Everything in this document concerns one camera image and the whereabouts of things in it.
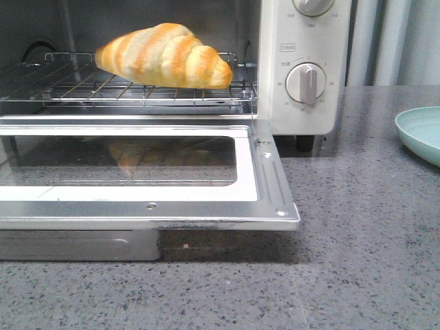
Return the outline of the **upper oven temperature knob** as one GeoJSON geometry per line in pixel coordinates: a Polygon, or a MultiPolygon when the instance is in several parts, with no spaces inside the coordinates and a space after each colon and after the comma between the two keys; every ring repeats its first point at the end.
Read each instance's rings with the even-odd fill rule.
{"type": "Polygon", "coordinates": [[[318,17],[326,13],[334,0],[293,0],[294,7],[307,17],[318,17]]]}

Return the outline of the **golden croissant bread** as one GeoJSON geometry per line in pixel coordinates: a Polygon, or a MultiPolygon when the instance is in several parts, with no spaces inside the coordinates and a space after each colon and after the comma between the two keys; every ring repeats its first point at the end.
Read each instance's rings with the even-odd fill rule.
{"type": "Polygon", "coordinates": [[[217,50],[178,23],[119,36],[96,50],[95,62],[98,68],[141,85],[226,89],[233,78],[217,50]]]}

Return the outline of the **grey curtain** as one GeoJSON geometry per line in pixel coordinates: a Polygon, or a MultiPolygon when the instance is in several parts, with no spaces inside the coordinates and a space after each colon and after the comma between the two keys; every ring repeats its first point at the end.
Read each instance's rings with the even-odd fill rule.
{"type": "Polygon", "coordinates": [[[438,85],[438,1],[353,1],[346,85],[438,85]]]}

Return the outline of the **light green round plate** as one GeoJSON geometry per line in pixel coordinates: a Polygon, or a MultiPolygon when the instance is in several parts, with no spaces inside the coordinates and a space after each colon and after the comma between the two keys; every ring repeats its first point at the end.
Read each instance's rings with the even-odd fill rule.
{"type": "Polygon", "coordinates": [[[401,142],[421,159],[439,167],[439,107],[399,113],[395,126],[401,142]]]}

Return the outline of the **white toaster oven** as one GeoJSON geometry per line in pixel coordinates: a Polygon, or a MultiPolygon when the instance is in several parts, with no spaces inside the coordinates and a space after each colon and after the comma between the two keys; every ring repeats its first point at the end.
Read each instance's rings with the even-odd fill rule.
{"type": "Polygon", "coordinates": [[[252,118],[274,135],[293,135],[299,149],[335,126],[344,82],[352,3],[334,1],[320,16],[305,16],[293,1],[2,1],[1,74],[46,53],[92,53],[109,41],[161,23],[186,26],[218,53],[234,52],[251,65],[247,81],[257,99],[239,107],[85,106],[2,102],[3,116],[106,113],[160,118],[252,118]],[[297,65],[313,63],[326,75],[314,106],[296,102],[285,81],[297,65]]]}

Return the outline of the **lower oven timer knob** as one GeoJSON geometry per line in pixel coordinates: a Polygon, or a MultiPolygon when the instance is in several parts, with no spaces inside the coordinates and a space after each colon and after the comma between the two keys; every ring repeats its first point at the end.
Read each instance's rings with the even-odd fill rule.
{"type": "Polygon", "coordinates": [[[325,89],[326,75],[316,64],[302,63],[287,75],[285,88],[289,97],[296,102],[314,106],[325,89]]]}

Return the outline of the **oven glass door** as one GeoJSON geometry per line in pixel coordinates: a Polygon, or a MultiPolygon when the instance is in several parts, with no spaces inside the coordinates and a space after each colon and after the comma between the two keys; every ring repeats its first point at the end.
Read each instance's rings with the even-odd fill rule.
{"type": "Polygon", "coordinates": [[[222,118],[1,119],[4,230],[295,230],[269,124],[222,118]]]}

